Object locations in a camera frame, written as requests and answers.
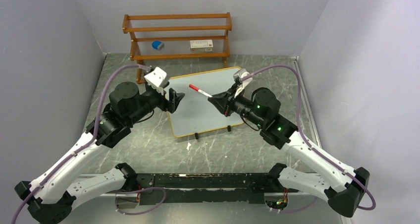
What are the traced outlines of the white red-ended marker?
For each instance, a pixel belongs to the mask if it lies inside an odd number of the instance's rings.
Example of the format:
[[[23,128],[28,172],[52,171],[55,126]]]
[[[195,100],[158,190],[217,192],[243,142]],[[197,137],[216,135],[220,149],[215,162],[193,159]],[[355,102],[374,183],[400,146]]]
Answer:
[[[196,91],[196,92],[198,92],[198,93],[206,96],[207,98],[211,98],[212,97],[212,95],[210,95],[209,93],[201,90],[200,88],[198,88],[198,87],[196,87],[196,86],[194,86],[192,84],[189,84],[189,88],[191,88],[192,90],[194,90],[194,91]]]

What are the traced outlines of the yellow framed whiteboard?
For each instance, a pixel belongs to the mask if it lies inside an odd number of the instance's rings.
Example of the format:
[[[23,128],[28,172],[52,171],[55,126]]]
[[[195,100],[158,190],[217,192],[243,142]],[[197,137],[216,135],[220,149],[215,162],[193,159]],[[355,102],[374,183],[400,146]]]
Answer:
[[[243,124],[239,115],[234,113],[225,117],[208,102],[205,95],[189,87],[192,84],[210,95],[224,92],[234,84],[233,74],[240,69],[234,66],[170,78],[170,85],[165,90],[172,88],[177,93],[185,94],[176,111],[168,114],[174,137],[181,138]]]

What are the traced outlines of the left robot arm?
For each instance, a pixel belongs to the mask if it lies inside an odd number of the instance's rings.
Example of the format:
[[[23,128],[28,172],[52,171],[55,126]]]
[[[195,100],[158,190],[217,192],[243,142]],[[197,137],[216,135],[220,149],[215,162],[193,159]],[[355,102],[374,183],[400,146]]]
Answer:
[[[15,186],[32,218],[41,224],[57,224],[104,193],[137,190],[137,174],[127,163],[83,181],[77,178],[99,154],[113,149],[136,123],[146,120],[147,114],[156,108],[173,113],[184,96],[173,89],[159,92],[147,86],[140,93],[136,83],[118,84],[109,95],[110,102],[99,107],[96,118],[57,163],[40,177]]]

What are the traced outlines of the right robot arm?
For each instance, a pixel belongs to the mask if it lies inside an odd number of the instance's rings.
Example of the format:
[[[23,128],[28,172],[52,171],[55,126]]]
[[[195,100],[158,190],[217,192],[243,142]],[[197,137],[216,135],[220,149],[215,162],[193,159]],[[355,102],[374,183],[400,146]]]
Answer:
[[[283,187],[306,192],[328,203],[336,213],[351,218],[359,209],[370,177],[365,168],[353,168],[318,147],[293,122],[279,114],[280,101],[268,88],[259,88],[251,99],[233,89],[212,95],[208,101],[224,116],[238,114],[257,127],[263,140],[296,157],[314,172],[275,165],[267,178],[272,191]]]

